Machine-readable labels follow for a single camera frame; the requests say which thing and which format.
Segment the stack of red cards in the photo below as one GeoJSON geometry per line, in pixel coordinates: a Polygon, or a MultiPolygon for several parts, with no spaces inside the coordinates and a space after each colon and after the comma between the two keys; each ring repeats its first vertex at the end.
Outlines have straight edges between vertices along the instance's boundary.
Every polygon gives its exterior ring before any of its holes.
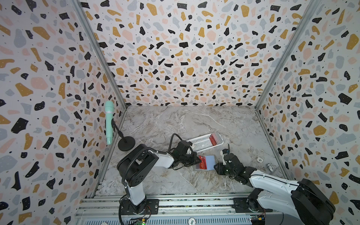
{"type": "Polygon", "coordinates": [[[212,146],[222,145],[224,143],[218,132],[212,133],[209,137],[212,146]]]}

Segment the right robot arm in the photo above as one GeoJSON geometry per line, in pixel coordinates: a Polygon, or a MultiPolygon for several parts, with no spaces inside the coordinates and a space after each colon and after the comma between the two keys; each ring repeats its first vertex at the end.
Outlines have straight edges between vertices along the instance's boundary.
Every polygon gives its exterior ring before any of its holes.
{"type": "Polygon", "coordinates": [[[245,201],[252,212],[278,211],[305,225],[328,225],[334,218],[334,204],[308,179],[291,181],[266,174],[244,166],[233,153],[225,153],[214,169],[218,175],[253,188],[245,201]]]}

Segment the white plastic mesh basket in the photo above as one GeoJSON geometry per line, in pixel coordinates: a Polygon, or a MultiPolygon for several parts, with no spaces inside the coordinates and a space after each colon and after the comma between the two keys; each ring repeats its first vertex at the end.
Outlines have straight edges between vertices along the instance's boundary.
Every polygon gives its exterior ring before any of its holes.
{"type": "Polygon", "coordinates": [[[217,146],[212,146],[212,144],[210,142],[209,137],[210,137],[211,134],[207,134],[207,135],[199,136],[199,137],[196,137],[196,138],[192,138],[192,139],[189,139],[187,141],[192,143],[192,149],[193,149],[194,152],[199,153],[199,152],[207,151],[207,150],[210,150],[210,149],[213,149],[213,148],[217,147],[217,146]]]}

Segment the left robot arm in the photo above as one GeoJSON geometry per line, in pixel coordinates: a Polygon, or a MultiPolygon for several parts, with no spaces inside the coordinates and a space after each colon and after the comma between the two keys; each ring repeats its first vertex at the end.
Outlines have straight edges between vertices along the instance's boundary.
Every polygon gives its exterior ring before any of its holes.
{"type": "Polygon", "coordinates": [[[126,191],[126,199],[120,206],[120,212],[135,215],[149,209],[154,213],[145,195],[143,180],[154,167],[179,170],[200,164],[201,159],[191,145],[191,142],[182,140],[175,148],[158,151],[140,144],[125,156],[117,165],[126,191]]]}

